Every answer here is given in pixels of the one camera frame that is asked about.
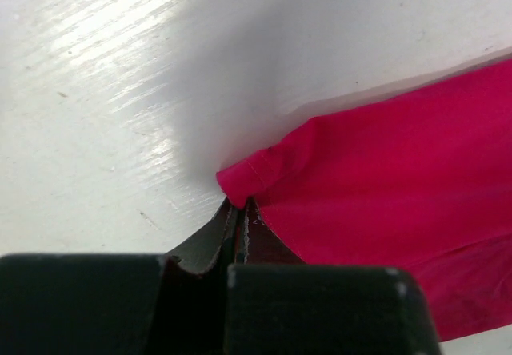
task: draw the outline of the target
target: white table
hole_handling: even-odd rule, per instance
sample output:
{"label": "white table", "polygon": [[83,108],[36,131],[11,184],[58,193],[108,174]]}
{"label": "white table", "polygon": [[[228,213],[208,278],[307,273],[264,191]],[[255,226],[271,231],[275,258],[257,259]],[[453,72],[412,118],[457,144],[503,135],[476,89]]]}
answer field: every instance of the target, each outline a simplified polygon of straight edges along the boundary
{"label": "white table", "polygon": [[512,0],[0,2],[0,253],[166,251],[220,167],[512,46]]}

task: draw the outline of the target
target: pink cloth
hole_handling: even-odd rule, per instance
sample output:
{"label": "pink cloth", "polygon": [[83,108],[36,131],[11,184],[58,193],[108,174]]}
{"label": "pink cloth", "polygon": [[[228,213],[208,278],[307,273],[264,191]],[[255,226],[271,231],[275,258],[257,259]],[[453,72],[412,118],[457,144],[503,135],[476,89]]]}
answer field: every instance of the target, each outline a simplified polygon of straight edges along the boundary
{"label": "pink cloth", "polygon": [[512,324],[512,61],[312,118],[218,182],[310,264],[410,271],[443,340]]}

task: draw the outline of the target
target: garment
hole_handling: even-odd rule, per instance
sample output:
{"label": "garment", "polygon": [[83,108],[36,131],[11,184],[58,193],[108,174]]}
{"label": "garment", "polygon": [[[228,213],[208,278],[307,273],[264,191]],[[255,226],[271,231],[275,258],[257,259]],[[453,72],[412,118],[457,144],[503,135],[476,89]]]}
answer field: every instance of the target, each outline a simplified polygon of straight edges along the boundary
{"label": "garment", "polygon": [[411,272],[444,341],[512,324],[512,60],[312,118],[218,182],[307,263]]}

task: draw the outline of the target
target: scratch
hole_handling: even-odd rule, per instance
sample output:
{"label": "scratch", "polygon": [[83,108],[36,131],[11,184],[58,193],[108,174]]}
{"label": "scratch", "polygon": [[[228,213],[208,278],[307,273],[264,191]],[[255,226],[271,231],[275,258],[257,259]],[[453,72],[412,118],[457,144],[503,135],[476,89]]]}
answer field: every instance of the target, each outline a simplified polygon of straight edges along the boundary
{"label": "scratch", "polygon": [[139,215],[142,217],[142,219],[144,219],[147,222],[148,225],[157,229],[158,231],[162,231],[162,229],[160,227],[158,227],[158,225],[154,221],[152,221],[150,217],[148,217],[140,209],[138,209],[137,211],[138,211]]}

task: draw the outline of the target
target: red fabric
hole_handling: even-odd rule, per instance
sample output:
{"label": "red fabric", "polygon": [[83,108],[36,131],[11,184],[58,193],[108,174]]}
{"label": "red fabric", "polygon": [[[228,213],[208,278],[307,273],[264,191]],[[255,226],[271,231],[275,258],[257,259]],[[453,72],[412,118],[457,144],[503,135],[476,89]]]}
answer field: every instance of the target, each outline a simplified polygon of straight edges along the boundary
{"label": "red fabric", "polygon": [[310,264],[409,270],[443,340],[512,323],[512,61],[312,118],[218,182]]}

